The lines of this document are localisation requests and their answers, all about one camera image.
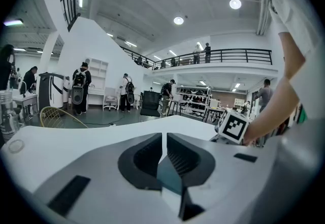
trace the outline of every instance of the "black and white marker cube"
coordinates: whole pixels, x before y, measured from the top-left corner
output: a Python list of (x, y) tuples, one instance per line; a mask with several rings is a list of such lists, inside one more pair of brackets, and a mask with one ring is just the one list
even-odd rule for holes
[(248, 124), (249, 119), (243, 114), (226, 108), (218, 123), (218, 134), (219, 136), (240, 144)]

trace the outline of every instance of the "black hair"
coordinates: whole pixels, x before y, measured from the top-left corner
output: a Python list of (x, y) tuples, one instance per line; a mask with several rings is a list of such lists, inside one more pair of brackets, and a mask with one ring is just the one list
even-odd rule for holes
[(264, 84), (265, 84), (265, 85), (271, 85), (271, 82), (270, 82), (269, 79), (266, 79), (266, 80), (264, 81)]

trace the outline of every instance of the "black chair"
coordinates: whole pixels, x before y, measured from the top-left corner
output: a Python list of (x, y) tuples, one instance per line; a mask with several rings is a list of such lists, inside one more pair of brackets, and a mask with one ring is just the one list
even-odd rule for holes
[(142, 108), (140, 111), (139, 122), (141, 122), (141, 116), (154, 116), (160, 117), (160, 112), (158, 112), (160, 93), (145, 91), (143, 93)]

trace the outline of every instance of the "plastic bottle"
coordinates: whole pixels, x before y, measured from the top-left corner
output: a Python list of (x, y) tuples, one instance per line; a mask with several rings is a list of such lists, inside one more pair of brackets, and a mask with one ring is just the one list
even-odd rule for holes
[(18, 116), (13, 108), (11, 91), (0, 90), (0, 105), (0, 128), (4, 141), (7, 143), (19, 130)]

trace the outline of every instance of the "round ceiling light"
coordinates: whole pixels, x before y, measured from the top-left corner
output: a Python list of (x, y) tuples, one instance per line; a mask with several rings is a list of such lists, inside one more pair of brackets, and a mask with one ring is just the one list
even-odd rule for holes
[(174, 23), (177, 25), (181, 25), (181, 24), (183, 24), (183, 22), (184, 22), (184, 19), (182, 17), (175, 17), (175, 19), (174, 19)]
[(232, 9), (239, 9), (242, 6), (240, 0), (230, 0), (229, 5)]

